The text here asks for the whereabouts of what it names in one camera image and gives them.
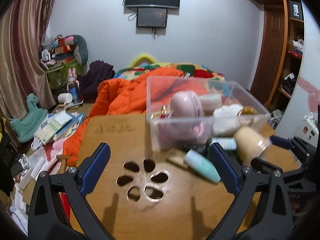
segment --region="screw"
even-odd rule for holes
[[[39,174],[39,176],[40,176],[41,178],[43,178],[45,175],[47,175],[47,172],[46,172],[46,171],[41,171],[40,174]]]
[[[76,170],[77,170],[77,167],[70,167],[70,168],[68,169],[68,172],[69,172],[69,173],[75,173]]]
[[[250,167],[244,167],[243,169],[244,173],[250,173],[251,172],[251,168]]]
[[[281,176],[281,172],[278,170],[276,170],[273,174],[278,178]]]

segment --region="blue gripper pad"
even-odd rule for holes
[[[241,165],[219,143],[210,146],[209,156],[227,191],[237,196],[243,184]]]
[[[78,184],[80,192],[85,197],[93,192],[97,182],[110,160],[110,147],[106,143],[100,143],[94,153],[83,160],[79,166]]]
[[[286,150],[291,150],[292,148],[292,144],[289,140],[283,139],[275,135],[270,136],[270,141],[272,142],[273,145],[279,146]]]

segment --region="teal rocking horse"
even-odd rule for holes
[[[22,120],[14,118],[10,121],[20,143],[27,142],[33,138],[33,134],[48,113],[48,110],[38,108],[38,103],[39,98],[34,93],[29,94],[27,96],[27,107],[29,110],[27,116]]]

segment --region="transparent container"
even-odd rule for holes
[[[232,117],[213,117],[212,113],[194,117],[170,117],[161,115],[164,106],[170,113],[170,100],[179,91],[222,95],[222,105],[241,104],[254,108],[256,115],[237,115]],[[232,137],[243,126],[260,131],[270,117],[270,112],[237,82],[220,82],[204,78],[181,78],[149,76],[147,79],[147,122],[153,151],[169,150],[186,143],[205,143],[211,137]],[[221,130],[234,126],[229,134],[221,135]]]

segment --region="sign with text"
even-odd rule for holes
[[[291,18],[303,21],[303,12],[301,3],[290,1],[290,14]]]

